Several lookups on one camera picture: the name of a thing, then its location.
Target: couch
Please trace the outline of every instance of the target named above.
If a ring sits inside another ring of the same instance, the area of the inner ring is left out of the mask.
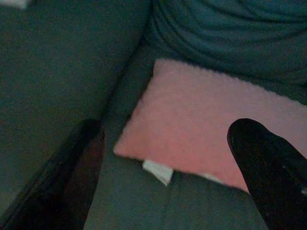
[[[266,229],[245,192],[181,172],[165,187],[113,147],[161,57],[306,105],[306,7],[283,0],[40,0],[25,11],[0,7],[0,215],[68,133],[95,118],[106,148],[84,229]]]

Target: pillow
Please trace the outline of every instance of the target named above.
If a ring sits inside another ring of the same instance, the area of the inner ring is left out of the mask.
[[[158,59],[115,154],[210,174],[247,191],[227,144],[239,118],[261,122],[307,156],[307,107],[226,74]]]

